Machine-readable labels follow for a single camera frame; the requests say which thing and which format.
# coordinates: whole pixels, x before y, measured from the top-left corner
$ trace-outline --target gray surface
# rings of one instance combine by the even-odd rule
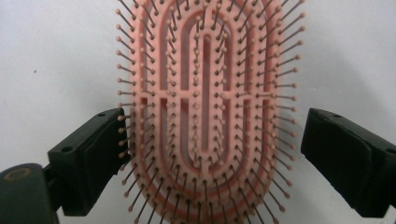
[[[47,164],[49,149],[117,105],[116,7],[117,1],[0,1],[0,170]],[[303,59],[299,74],[290,77],[299,83],[295,143],[309,107],[339,113],[396,143],[396,2],[308,1],[304,11]],[[280,198],[287,208],[281,223],[393,223],[393,208],[384,219],[359,217],[298,149],[295,154],[294,169],[286,173],[292,198]],[[121,176],[87,217],[60,211],[61,223],[132,223]]]

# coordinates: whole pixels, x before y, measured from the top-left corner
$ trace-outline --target central slot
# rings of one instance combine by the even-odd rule
[[[204,37],[202,73],[202,150],[208,151],[209,144],[209,97],[210,97],[210,44],[208,35]]]

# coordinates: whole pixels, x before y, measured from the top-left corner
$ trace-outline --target hair brush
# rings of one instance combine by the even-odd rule
[[[287,76],[300,56],[288,54],[303,44],[303,2],[120,0],[120,157],[131,155],[121,170],[131,165],[122,184],[135,223],[145,209],[148,223],[154,212],[161,223],[264,223],[261,204],[278,223],[291,182],[277,165],[291,170],[296,110],[282,91],[296,88]]]

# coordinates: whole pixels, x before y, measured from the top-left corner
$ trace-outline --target round screw hole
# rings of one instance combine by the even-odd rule
[[[393,149],[393,148],[385,148],[385,151],[387,151],[388,153],[391,153],[391,154],[396,154],[396,149]]]
[[[73,148],[72,147],[64,147],[61,149],[62,152],[69,152],[71,151]]]

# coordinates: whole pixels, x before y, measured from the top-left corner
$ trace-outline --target brush head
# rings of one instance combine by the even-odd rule
[[[131,212],[143,194],[144,206],[151,204],[172,223],[242,222],[258,213],[256,206],[271,192],[275,173],[280,174],[276,162],[291,170],[276,152],[280,149],[293,158],[282,147],[294,145],[282,135],[295,134],[278,121],[295,122],[279,114],[295,111],[281,100],[296,98],[280,91],[296,84],[281,84],[281,78],[298,72],[283,66],[300,56],[282,58],[302,42],[284,49],[294,35],[284,38],[282,33],[289,29],[284,19],[302,2],[285,14],[278,0],[152,0],[126,8],[133,13],[127,20],[131,29],[117,28],[134,41],[127,44],[131,52],[126,57],[134,63],[118,65],[129,74],[128,81],[118,81],[134,83],[128,91],[119,91],[130,96],[129,103],[121,105],[132,105],[132,171],[123,183],[134,174],[126,196],[133,186],[140,190]]]

